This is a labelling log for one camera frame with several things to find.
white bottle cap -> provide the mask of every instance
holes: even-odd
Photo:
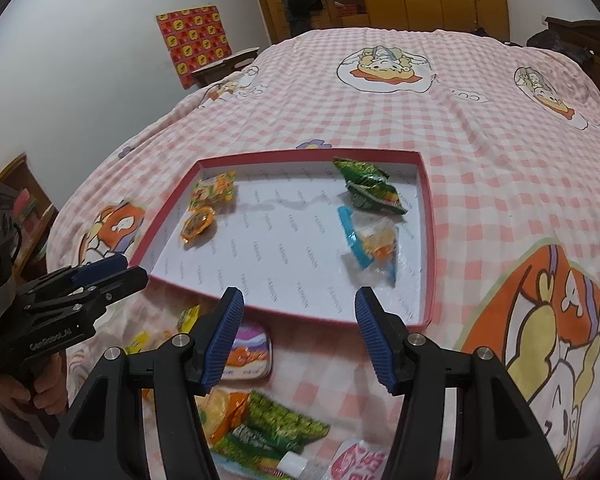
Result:
[[[287,451],[286,455],[282,457],[282,460],[276,467],[279,471],[282,471],[285,475],[291,476],[291,478],[298,478],[309,461],[303,456],[300,456],[293,451]]]

black cable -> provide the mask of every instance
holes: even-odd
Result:
[[[20,229],[20,226],[18,224],[16,224],[16,222],[13,223],[13,226],[16,228],[16,231],[18,232],[18,244],[16,245],[16,250],[13,253],[13,256],[11,257],[11,263],[14,264],[16,261],[16,258],[18,257],[18,253],[20,252],[20,248],[22,247],[22,230]]]

white and red package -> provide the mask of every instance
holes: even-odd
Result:
[[[342,443],[321,480],[379,480],[389,453],[364,440]]]

green snack package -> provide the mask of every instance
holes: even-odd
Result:
[[[270,446],[259,431],[241,424],[211,448],[214,462],[238,475],[262,480],[292,480],[276,469],[285,455]]]
[[[305,444],[329,433],[328,424],[285,408],[256,390],[249,394],[248,402],[249,418],[245,424],[283,452],[302,453]]]
[[[347,182],[360,186],[372,186],[378,182],[386,182],[389,178],[384,171],[368,162],[360,162],[350,158],[333,157],[333,164]]]
[[[351,203],[358,209],[366,211],[388,211],[404,215],[407,210],[400,203],[400,196],[395,187],[387,182],[378,182],[374,186],[359,186],[347,182],[351,194]]]

wooden headboard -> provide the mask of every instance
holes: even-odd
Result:
[[[585,72],[600,90],[600,21],[566,22],[558,18],[547,18],[546,21],[549,30],[557,32],[564,43],[581,46],[593,52],[593,65],[586,68]]]

